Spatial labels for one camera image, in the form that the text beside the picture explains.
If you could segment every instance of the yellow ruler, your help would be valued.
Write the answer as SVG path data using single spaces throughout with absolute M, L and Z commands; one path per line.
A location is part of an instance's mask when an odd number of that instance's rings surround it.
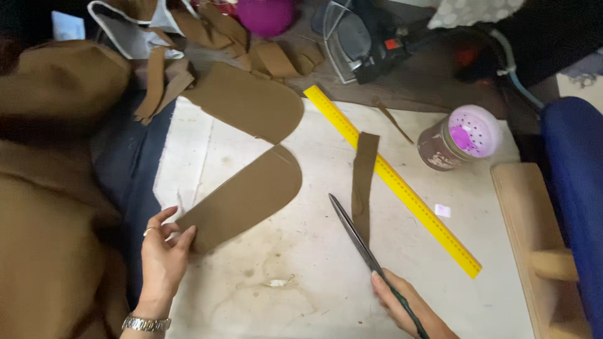
M 316 85 L 306 89 L 304 94 L 355 149 L 358 145 L 358 130 L 341 113 L 339 108 Z M 375 172 L 394 191 L 412 214 L 423 223 L 435 239 L 444 246 L 461 268 L 471 278 L 475 278 L 482 270 L 482 265 L 379 153 L 375 161 Z

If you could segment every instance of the scissors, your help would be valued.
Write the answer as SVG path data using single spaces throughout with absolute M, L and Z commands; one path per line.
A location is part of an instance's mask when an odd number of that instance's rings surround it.
M 404 298 L 398 291 L 396 291 L 394 286 L 385 277 L 385 274 L 383 273 L 383 270 L 381 269 L 381 265 L 379 265 L 379 263 L 377 262 L 377 259 L 375 259 L 375 257 L 373 256 L 373 253 L 371 252 L 371 250 L 368 249 L 368 246 L 366 246 L 366 244 L 364 244 L 364 241 L 362 240 L 362 238 L 360 237 L 360 235 L 354 228 L 354 222 L 347 215 L 346 210 L 344 210 L 343 207 L 341 207 L 341 204 L 339 203 L 337 198 L 335 198 L 333 196 L 333 194 L 329 193 L 329 199 L 331 200 L 331 203 L 333 204 L 333 207 L 335 208 L 335 212 L 337 212 L 337 216 L 339 216 L 341 223 L 343 223 L 343 226 L 346 228 L 347 234 L 350 235 L 350 238 L 352 239 L 354 246 L 356 246 L 356 249 L 358 250 L 358 252 L 360 252 L 360 255 L 364 259 L 364 262 L 367 263 L 367 265 L 371 271 L 376 271 L 377 274 L 390 287 L 391 292 L 396 296 L 398 301 L 402 304 L 402 307 L 404 308 L 404 310 L 406 310 L 406 312 L 412 319 L 412 322 L 414 322 L 414 324 L 417 326 L 417 332 L 419 334 L 419 337 L 421 339 L 429 339 L 427 332 L 425 332 L 423 325 L 421 325 L 421 321 L 417 318 L 417 316 L 411 310 L 411 307 L 408 305 L 408 300 L 406 298 Z

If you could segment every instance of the scissor blade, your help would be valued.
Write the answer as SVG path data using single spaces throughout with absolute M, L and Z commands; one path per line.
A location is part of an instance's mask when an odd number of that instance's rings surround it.
M 354 243 L 354 246 L 356 246 L 356 249 L 358 250 L 358 252 L 360 252 L 360 255 L 364 259 L 364 262 L 367 263 L 367 266 L 371 269 L 371 271 L 377 271 L 377 273 L 381 277 L 384 277 L 383 270 L 381 270 L 381 266 L 373 256 L 371 250 L 368 249 L 368 247 L 354 228 L 354 222 L 347 215 L 346 210 L 341 207 L 341 204 L 339 203 L 337 198 L 333 196 L 333 194 L 329 193 L 329 199 L 333 204 L 333 208 L 335 208 L 335 212 L 337 212 L 337 216 L 339 216 L 341 223 L 346 229 L 347 234 L 350 236 L 352 242 Z

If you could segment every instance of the lid with holes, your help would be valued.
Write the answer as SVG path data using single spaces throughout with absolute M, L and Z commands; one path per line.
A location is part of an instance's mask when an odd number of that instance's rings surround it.
M 448 119 L 448 129 L 455 144 L 474 157 L 491 156 L 502 139 L 496 118 L 476 105 L 455 109 Z

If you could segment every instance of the hand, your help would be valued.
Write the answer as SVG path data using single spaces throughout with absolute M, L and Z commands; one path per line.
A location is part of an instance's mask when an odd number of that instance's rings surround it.
M 181 235 L 165 241 L 180 228 L 175 223 L 163 224 L 178 210 L 167 208 L 148 222 L 147 235 L 142 242 L 142 292 L 134 316 L 167 318 L 172 299 L 185 274 L 189 247 L 197 228 L 192 226 Z
M 387 268 L 384 268 L 383 272 L 393 287 L 407 299 L 411 310 L 421 321 L 423 328 L 425 328 L 425 331 L 431 338 L 458 339 L 445 322 L 442 321 L 442 319 L 431 310 L 425 300 L 418 295 L 417 290 L 415 290 L 408 281 L 398 277 Z M 408 313 L 406 313 L 402 304 L 400 304 L 398 299 L 391 292 L 390 287 L 375 271 L 371 275 L 371 282 L 373 283 L 373 292 L 379 298 L 379 303 L 387 310 L 387 313 L 389 313 L 398 328 L 406 331 L 413 337 L 418 338 L 416 325 Z

